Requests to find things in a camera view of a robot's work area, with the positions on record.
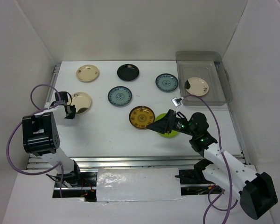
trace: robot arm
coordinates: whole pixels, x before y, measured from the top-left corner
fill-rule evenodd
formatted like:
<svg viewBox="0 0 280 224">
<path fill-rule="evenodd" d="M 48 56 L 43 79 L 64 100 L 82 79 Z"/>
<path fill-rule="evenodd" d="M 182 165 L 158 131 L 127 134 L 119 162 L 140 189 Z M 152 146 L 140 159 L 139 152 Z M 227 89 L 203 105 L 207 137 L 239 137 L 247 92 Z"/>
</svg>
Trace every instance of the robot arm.
<svg viewBox="0 0 280 224">
<path fill-rule="evenodd" d="M 60 148 L 55 120 L 74 119 L 76 108 L 66 105 L 68 102 L 66 92 L 59 93 L 61 101 L 57 102 L 58 106 L 32 116 L 23 117 L 23 145 L 27 153 L 42 157 L 52 166 L 60 162 L 64 169 L 65 184 L 74 187 L 77 185 L 77 180 L 80 179 L 79 166 Z M 61 167 L 58 166 L 56 170 L 60 176 Z"/>
<path fill-rule="evenodd" d="M 217 140 L 207 131 L 208 127 L 209 124 L 202 113 L 194 113 L 190 120 L 187 120 L 182 113 L 169 110 L 162 119 L 148 125 L 147 129 L 162 134 L 174 130 L 191 135 L 192 139 L 189 142 L 192 148 L 205 158 L 198 162 L 194 169 L 198 170 L 204 179 L 229 191 L 226 164 Z M 231 171 L 233 195 L 248 216 L 258 219 L 278 202 L 271 177 L 267 173 L 257 173 L 227 151 L 224 151 L 224 155 Z"/>
</svg>

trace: black plate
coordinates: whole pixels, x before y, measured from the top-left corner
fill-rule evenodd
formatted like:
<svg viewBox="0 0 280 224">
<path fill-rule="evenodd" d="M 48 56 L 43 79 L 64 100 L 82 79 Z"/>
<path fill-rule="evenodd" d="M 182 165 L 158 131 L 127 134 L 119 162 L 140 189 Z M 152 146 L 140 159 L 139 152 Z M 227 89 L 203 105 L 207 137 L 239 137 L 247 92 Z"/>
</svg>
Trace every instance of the black plate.
<svg viewBox="0 0 280 224">
<path fill-rule="evenodd" d="M 133 64 L 124 64 L 118 68 L 117 75 L 121 80 L 130 82 L 139 76 L 139 69 Z"/>
</svg>

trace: gray wall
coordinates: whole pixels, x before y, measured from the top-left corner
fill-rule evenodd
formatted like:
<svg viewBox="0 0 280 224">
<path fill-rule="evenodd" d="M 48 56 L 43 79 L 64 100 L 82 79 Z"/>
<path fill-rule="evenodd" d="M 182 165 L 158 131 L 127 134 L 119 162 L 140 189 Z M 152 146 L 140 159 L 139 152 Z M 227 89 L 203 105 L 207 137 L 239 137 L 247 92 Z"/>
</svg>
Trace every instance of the gray wall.
<svg viewBox="0 0 280 224">
<path fill-rule="evenodd" d="M 12 0 L 0 0 L 0 223 L 13 189 L 16 172 L 5 154 L 7 139 L 22 116 L 34 111 L 30 90 L 49 83 L 53 63 L 32 27 Z M 43 105 L 46 91 L 35 92 L 35 102 Z M 28 155 L 22 146 L 21 129 L 11 145 L 15 165 L 25 168 Z"/>
<path fill-rule="evenodd" d="M 57 62 L 224 54 L 247 0 L 18 0 Z"/>
<path fill-rule="evenodd" d="M 280 4 L 249 0 L 223 58 L 230 75 L 231 104 L 247 150 L 260 172 L 271 175 L 280 224 Z"/>
</svg>

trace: lime green plate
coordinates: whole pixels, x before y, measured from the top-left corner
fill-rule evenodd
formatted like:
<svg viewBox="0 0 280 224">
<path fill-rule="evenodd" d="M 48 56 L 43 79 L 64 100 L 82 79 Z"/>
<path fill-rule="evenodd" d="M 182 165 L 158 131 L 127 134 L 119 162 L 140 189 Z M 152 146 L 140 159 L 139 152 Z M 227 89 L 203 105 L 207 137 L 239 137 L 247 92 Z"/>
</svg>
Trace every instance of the lime green plate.
<svg viewBox="0 0 280 224">
<path fill-rule="evenodd" d="M 161 113 L 158 117 L 156 117 L 155 121 L 160 120 L 161 118 L 163 118 L 166 114 L 165 113 Z M 175 136 L 177 136 L 179 134 L 179 132 L 177 131 L 172 131 L 170 134 L 160 134 L 160 136 L 164 137 L 164 138 L 173 138 Z"/>
</svg>

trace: plate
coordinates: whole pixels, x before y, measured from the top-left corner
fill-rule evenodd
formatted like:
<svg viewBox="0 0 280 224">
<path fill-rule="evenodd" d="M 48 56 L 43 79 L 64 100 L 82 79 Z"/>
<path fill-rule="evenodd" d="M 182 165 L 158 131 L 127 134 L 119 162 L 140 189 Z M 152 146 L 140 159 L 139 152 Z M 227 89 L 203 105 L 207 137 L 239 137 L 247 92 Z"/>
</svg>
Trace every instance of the plate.
<svg viewBox="0 0 280 224">
<path fill-rule="evenodd" d="M 185 84 L 188 93 L 195 96 L 204 96 L 209 91 L 209 85 L 202 78 L 189 78 Z"/>
<path fill-rule="evenodd" d="M 86 112 L 91 105 L 91 97 L 85 92 L 76 92 L 72 95 L 71 105 L 75 105 L 76 114 Z"/>
<path fill-rule="evenodd" d="M 178 87 L 178 80 L 171 74 L 161 74 L 155 79 L 157 87 L 164 92 L 171 92 Z"/>
<path fill-rule="evenodd" d="M 116 86 L 109 91 L 108 100 L 114 106 L 125 106 L 132 100 L 132 92 L 124 86 Z"/>
<path fill-rule="evenodd" d="M 154 122 L 154 112 L 147 106 L 137 106 L 129 114 L 130 123 L 139 129 L 146 129 L 146 126 Z"/>
<path fill-rule="evenodd" d="M 161 113 L 159 116 L 156 117 L 155 121 L 162 119 L 165 115 L 166 115 L 166 113 Z M 170 134 L 168 134 L 168 133 L 165 133 L 165 134 L 158 133 L 158 134 L 164 138 L 173 138 L 173 137 L 177 136 L 179 134 L 179 132 L 171 131 Z"/>
<path fill-rule="evenodd" d="M 118 68 L 117 75 L 121 80 L 130 82 L 139 76 L 139 69 L 133 64 L 124 64 Z"/>
<path fill-rule="evenodd" d="M 82 67 L 78 68 L 76 72 L 76 76 L 81 82 L 93 81 L 98 77 L 98 75 L 98 68 L 91 64 L 83 65 Z"/>
</svg>

